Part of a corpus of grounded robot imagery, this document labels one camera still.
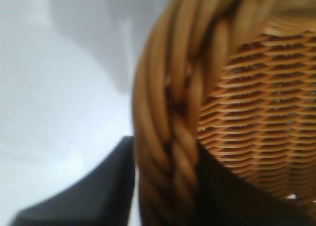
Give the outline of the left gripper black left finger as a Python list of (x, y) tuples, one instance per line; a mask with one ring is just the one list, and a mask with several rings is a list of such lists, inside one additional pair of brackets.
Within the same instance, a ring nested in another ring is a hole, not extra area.
[(18, 212), (13, 226), (126, 226), (135, 186), (134, 138), (125, 136), (83, 179)]

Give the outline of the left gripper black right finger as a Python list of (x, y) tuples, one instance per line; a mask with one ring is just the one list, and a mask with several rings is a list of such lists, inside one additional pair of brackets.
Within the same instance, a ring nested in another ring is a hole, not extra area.
[(298, 207), (280, 201), (240, 179), (203, 146), (196, 167), (197, 226), (310, 226)]

